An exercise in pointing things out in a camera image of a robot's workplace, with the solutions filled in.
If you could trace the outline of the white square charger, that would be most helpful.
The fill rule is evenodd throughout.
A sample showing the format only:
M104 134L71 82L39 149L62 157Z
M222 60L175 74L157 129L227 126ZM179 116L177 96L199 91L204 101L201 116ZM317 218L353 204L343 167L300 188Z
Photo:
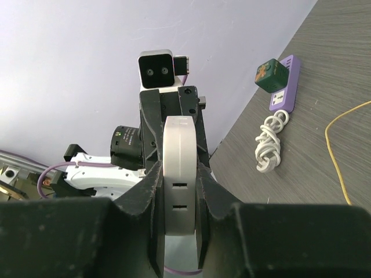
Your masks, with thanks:
M163 131L165 234L195 230L197 138L191 116L168 116Z

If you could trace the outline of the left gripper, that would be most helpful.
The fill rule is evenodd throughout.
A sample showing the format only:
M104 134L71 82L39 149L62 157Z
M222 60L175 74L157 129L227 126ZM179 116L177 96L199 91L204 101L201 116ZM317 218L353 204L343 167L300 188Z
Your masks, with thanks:
M175 92L159 89L140 92L141 139L143 162L148 174L163 159L163 128L168 116L191 116L195 125L198 160L210 168L203 110L206 98L198 95L195 86L182 86Z

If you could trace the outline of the purple power strip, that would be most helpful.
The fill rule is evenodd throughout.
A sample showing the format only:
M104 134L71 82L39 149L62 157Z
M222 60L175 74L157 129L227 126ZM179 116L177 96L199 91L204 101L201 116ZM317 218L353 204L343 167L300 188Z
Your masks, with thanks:
M282 109L291 113L294 110L296 101L301 61L297 56L291 54L281 60L280 63L289 70L288 84L285 88L271 95L269 110L276 112Z

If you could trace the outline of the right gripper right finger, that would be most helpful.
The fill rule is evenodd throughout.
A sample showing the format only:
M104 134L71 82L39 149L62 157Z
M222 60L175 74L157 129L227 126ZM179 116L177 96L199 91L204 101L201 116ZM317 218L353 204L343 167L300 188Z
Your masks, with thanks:
M204 277L369 277L370 214L348 205L243 203L197 165Z

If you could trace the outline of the dark green cube socket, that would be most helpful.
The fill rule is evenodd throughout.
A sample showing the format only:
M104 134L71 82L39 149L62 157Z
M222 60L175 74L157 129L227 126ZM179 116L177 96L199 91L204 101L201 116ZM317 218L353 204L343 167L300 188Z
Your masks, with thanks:
M267 93L275 93L288 84L289 69L275 58L257 68L255 84Z

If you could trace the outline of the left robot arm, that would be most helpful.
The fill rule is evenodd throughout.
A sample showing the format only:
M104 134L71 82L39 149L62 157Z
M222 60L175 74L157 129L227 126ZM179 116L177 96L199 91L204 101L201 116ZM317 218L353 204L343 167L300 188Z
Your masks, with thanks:
M108 157L90 156L71 144L64 159L62 197L94 196L116 199L136 185L162 157L165 121L170 116L191 116L195 123L198 160L209 167L209 152L202 111L206 101L195 86L181 86L161 93L158 89L140 93L139 127L118 126L111 139Z

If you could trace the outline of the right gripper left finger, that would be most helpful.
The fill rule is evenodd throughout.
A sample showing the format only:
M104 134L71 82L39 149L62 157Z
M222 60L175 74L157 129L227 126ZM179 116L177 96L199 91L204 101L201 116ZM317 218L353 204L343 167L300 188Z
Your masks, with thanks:
M162 162L117 200L1 203L2 277L162 277Z

